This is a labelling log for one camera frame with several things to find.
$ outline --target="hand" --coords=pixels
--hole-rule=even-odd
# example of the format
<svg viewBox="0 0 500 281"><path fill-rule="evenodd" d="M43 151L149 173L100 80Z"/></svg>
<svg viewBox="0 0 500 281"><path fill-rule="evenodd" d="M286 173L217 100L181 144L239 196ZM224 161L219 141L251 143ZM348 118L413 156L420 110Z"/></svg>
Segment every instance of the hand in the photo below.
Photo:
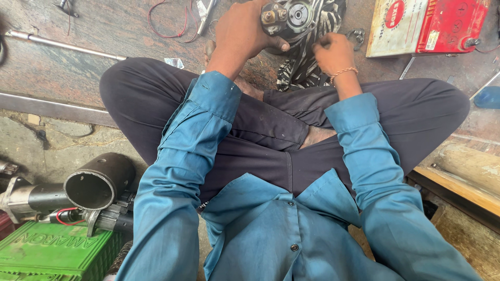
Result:
<svg viewBox="0 0 500 281"><path fill-rule="evenodd" d="M218 71L235 80L248 59L265 48L288 51L290 45L279 36L268 36L261 26L261 9L269 0L235 3L218 21L217 48L213 51L206 72Z"/></svg>
<svg viewBox="0 0 500 281"><path fill-rule="evenodd" d="M329 32L312 45L312 52L321 70L332 76L354 63L354 44L342 34Z"/></svg>
<svg viewBox="0 0 500 281"><path fill-rule="evenodd" d="M312 51L321 70L329 76L356 67L354 44L342 34L327 33L312 45ZM346 71L333 79L340 101L363 93L354 71Z"/></svg>

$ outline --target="green battery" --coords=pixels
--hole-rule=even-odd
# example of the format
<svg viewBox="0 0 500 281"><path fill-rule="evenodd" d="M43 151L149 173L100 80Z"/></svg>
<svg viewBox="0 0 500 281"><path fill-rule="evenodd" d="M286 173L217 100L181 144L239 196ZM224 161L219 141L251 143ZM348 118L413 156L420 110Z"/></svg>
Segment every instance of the green battery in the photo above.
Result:
<svg viewBox="0 0 500 281"><path fill-rule="evenodd" d="M101 281L121 247L118 232L29 221L0 241L0 281Z"/></svg>

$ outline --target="exide logo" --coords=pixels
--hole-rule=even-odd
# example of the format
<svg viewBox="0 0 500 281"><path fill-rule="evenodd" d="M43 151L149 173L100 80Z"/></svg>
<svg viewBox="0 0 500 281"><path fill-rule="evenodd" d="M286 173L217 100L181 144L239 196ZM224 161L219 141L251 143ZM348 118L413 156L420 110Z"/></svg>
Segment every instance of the exide logo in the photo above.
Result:
<svg viewBox="0 0 500 281"><path fill-rule="evenodd" d="M391 29L397 26L401 19L403 18L403 14L405 13L405 2L403 0L397 0L392 3L387 11L387 17L385 18L385 22L387 28Z"/></svg>

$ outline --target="shirt cuff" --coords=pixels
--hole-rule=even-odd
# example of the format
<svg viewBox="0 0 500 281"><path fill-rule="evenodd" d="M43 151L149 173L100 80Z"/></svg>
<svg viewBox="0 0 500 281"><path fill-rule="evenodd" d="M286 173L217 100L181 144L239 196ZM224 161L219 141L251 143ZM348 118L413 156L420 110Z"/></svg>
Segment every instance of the shirt cuff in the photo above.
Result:
<svg viewBox="0 0 500 281"><path fill-rule="evenodd" d="M325 109L324 113L337 134L380 119L377 99L371 92L341 100Z"/></svg>
<svg viewBox="0 0 500 281"><path fill-rule="evenodd" d="M240 88L217 71L193 79L186 93L187 100L230 123L235 119L241 97Z"/></svg>

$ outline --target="shirt sleeve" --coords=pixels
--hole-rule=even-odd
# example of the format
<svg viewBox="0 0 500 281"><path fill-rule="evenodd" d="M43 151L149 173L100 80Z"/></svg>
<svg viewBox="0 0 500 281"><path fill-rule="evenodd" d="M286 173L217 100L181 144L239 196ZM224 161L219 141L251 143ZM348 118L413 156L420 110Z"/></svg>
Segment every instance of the shirt sleeve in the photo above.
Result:
<svg viewBox="0 0 500 281"><path fill-rule="evenodd" d="M217 71L194 79L139 183L133 247L116 280L196 280L199 186L231 130L242 92Z"/></svg>
<svg viewBox="0 0 500 281"><path fill-rule="evenodd" d="M399 156L379 123L375 97L357 95L325 113L344 149L363 231L376 261L408 281L481 280L425 217L420 193L403 183Z"/></svg>

